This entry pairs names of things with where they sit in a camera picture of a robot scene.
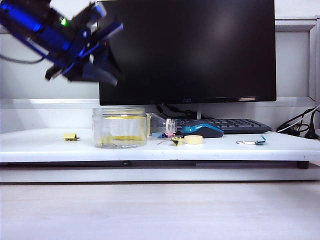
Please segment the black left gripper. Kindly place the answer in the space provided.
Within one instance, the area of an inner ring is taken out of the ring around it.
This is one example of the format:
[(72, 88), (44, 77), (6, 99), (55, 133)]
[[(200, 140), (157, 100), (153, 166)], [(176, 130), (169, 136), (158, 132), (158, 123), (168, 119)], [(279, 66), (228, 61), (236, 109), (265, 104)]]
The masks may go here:
[(114, 20), (91, 31), (99, 20), (100, 17), (93, 16), (46, 17), (44, 39), (50, 44), (49, 56), (53, 58), (46, 79), (62, 75), (71, 82), (98, 82), (115, 87), (124, 78), (108, 44), (123, 24)]

